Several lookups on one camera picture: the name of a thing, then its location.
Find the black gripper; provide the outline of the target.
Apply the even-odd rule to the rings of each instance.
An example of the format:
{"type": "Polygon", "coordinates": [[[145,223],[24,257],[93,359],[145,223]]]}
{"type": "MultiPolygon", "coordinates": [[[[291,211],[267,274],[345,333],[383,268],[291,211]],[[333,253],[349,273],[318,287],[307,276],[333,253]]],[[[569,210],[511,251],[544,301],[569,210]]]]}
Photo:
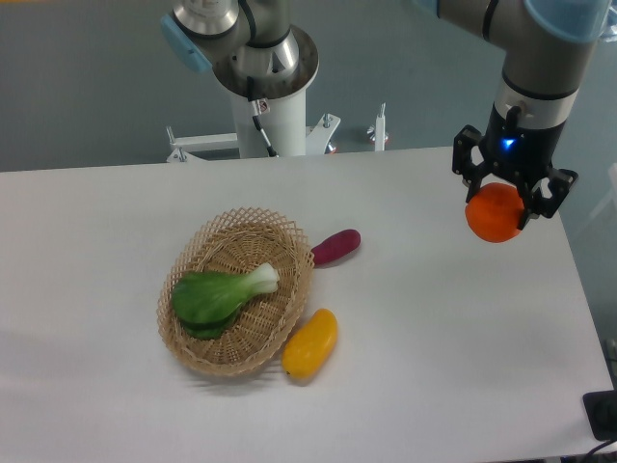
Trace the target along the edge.
{"type": "Polygon", "coordinates": [[[515,184],[523,201],[518,229],[530,220],[550,219],[558,211],[577,183],[578,173],[552,166],[552,155],[565,123],[551,128],[529,129],[509,127],[493,107],[485,135],[465,125],[454,137],[452,172],[462,177],[467,187],[466,202],[479,192],[482,180],[491,172],[486,165],[498,164],[496,175],[515,184]],[[480,161],[475,164],[472,151],[478,149],[480,161]]]}

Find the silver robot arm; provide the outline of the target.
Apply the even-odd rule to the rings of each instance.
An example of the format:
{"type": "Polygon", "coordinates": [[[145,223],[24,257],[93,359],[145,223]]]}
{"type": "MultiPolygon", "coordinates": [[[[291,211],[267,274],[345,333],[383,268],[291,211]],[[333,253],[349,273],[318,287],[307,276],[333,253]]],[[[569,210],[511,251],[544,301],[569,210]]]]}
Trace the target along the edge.
{"type": "MultiPolygon", "coordinates": [[[[428,1],[433,15],[505,53],[485,131],[464,127],[452,169],[467,186],[478,235],[550,218],[577,181],[551,158],[605,25],[606,1],[428,1]]],[[[306,127],[306,90],[319,66],[286,1],[178,1],[160,22],[184,65],[212,71],[232,103],[242,157],[321,154],[306,127]]]]}

